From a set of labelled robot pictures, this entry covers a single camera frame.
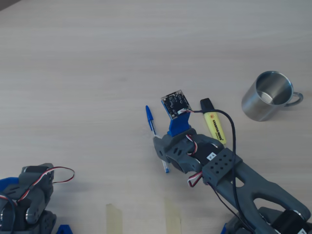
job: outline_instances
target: masking tape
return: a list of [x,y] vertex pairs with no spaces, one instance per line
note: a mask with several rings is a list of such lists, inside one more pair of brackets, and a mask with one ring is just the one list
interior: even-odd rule
[[165,216],[167,234],[181,234],[180,210],[167,198],[165,198]]
[[106,233],[122,234],[122,211],[113,204],[106,205]]

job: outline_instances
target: blue pen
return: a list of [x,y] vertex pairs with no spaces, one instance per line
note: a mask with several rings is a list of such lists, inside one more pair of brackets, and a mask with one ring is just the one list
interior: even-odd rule
[[[152,116],[152,112],[148,106],[146,106],[146,115],[147,115],[147,121],[148,121],[148,124],[150,125],[151,131],[153,132],[154,136],[156,136],[155,127],[153,125],[154,119]],[[162,160],[162,165],[164,166],[165,172],[169,173],[169,166],[164,160]]]

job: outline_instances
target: metal cup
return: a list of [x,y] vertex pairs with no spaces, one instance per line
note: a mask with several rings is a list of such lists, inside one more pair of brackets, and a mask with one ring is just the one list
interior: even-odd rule
[[242,109],[255,121],[266,121],[284,106],[302,102],[303,95],[293,91],[293,85],[283,74],[275,71],[264,72],[249,88],[242,99]]

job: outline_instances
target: mug handle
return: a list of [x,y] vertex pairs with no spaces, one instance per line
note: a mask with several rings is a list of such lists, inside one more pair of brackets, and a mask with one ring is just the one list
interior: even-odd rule
[[294,92],[292,96],[298,97],[299,99],[297,101],[287,103],[285,106],[295,106],[295,105],[299,104],[300,102],[302,102],[302,100],[303,100],[303,95],[301,93]]

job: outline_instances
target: robotic arm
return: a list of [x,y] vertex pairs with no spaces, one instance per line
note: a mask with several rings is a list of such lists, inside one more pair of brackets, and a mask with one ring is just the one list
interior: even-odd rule
[[57,217],[45,208],[53,193],[56,168],[51,163],[23,167],[18,178],[2,181],[1,190],[13,201],[14,209],[5,197],[0,197],[0,234],[51,233]]
[[[221,142],[199,135],[190,127],[188,118],[192,111],[182,91],[163,97],[162,103],[171,118],[171,124],[163,138],[154,137],[156,153],[160,159],[185,174],[196,172],[203,178],[204,184],[210,185],[216,194],[218,192],[241,210],[226,224],[223,233],[312,234],[312,225],[307,223],[311,213],[306,206],[277,184],[259,175],[243,159],[224,148]],[[233,175],[244,183],[236,188],[238,202],[234,196]],[[254,204],[257,198],[279,204],[285,211],[266,207],[258,209]]]

